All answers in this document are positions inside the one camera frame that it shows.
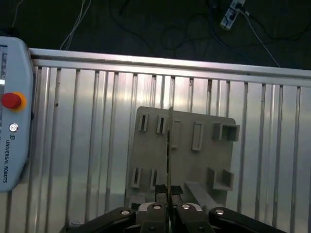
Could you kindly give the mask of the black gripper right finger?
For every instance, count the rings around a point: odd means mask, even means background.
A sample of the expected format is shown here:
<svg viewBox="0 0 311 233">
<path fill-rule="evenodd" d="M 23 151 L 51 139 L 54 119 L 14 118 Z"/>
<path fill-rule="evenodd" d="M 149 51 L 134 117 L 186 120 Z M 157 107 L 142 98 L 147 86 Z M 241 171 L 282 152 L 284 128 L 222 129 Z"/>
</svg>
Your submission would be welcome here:
<svg viewBox="0 0 311 233">
<path fill-rule="evenodd" d="M 184 202 L 183 189 L 171 186 L 174 233 L 281 233 L 282 230 L 217 203 L 200 185 L 187 185 L 194 202 Z"/>
</svg>

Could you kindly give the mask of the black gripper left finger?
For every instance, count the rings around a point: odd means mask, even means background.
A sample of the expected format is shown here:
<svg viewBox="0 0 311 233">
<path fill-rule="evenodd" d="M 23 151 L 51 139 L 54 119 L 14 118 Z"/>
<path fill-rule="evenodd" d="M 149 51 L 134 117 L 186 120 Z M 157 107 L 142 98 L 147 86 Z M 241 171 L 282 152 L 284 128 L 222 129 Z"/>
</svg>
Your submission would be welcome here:
<svg viewBox="0 0 311 233">
<path fill-rule="evenodd" d="M 155 186 L 155 202 L 138 209 L 116 208 L 77 226 L 64 226 L 62 233 L 166 233 L 168 231 L 166 185 Z"/>
</svg>

